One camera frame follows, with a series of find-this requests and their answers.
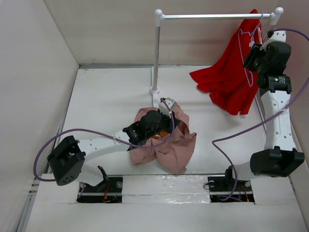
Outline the pink printed t shirt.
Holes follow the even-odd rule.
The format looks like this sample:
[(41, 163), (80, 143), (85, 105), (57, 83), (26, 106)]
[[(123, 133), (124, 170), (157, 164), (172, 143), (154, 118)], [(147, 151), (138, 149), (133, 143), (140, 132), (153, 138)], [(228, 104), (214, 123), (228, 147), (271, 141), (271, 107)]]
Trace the pink printed t shirt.
[(150, 138), (145, 146), (154, 146), (164, 143), (158, 147), (136, 148), (130, 151), (130, 159), (133, 165), (142, 165), (157, 160), (158, 163), (172, 174), (183, 174), (189, 163), (196, 146), (197, 134), (189, 130), (189, 116), (183, 112), (180, 106), (173, 108), (176, 119), (180, 120), (170, 140), (169, 134)]

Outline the lavender wire hanger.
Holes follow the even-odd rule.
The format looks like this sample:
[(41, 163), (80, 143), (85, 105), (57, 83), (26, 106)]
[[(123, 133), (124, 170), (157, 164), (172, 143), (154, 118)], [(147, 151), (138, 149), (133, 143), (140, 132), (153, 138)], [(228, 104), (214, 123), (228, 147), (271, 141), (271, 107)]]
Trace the lavender wire hanger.
[[(252, 46), (255, 43), (255, 34), (258, 30), (260, 30), (261, 22), (264, 18), (264, 13), (261, 12), (261, 17), (259, 19), (259, 23), (255, 26), (255, 28), (252, 31), (243, 31), (242, 29), (238, 30), (237, 37), (238, 37), (238, 44), (239, 44), (239, 52), (241, 56), (242, 64), (244, 64), (246, 54), (243, 52), (243, 48), (245, 48), (245, 51), (249, 52), (249, 48), (252, 48)], [(253, 73), (251, 71), (248, 71), (246, 68), (243, 68), (245, 77), (248, 82), (248, 86), (253, 86)]]

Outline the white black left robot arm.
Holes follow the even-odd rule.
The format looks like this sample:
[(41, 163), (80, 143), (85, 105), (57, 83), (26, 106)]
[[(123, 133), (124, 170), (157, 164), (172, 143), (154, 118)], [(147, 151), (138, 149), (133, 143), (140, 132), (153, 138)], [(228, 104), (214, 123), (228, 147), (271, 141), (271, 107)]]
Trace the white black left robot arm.
[(115, 152), (146, 148), (150, 138), (163, 131), (172, 134), (179, 122), (174, 114), (168, 116), (159, 110), (150, 110), (139, 121), (113, 135), (101, 133), (99, 138), (89, 140), (67, 136), (50, 153), (47, 161), (57, 185), (68, 185), (76, 180), (101, 192), (108, 184), (106, 173), (102, 167), (92, 168), (87, 162)]

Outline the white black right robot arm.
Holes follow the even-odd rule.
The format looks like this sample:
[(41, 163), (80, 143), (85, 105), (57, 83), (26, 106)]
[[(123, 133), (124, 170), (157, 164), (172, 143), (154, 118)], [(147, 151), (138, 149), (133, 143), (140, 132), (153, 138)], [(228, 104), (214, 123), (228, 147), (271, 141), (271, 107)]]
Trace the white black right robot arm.
[(266, 46), (255, 43), (245, 59), (244, 67), (258, 74), (257, 85), (266, 116), (266, 143), (264, 150), (252, 154), (250, 161), (228, 167), (223, 178), (224, 187), (234, 190), (240, 181), (259, 176), (287, 177), (305, 160), (297, 151), (292, 136), (290, 102), (292, 83), (283, 72), (291, 54), (284, 42)]

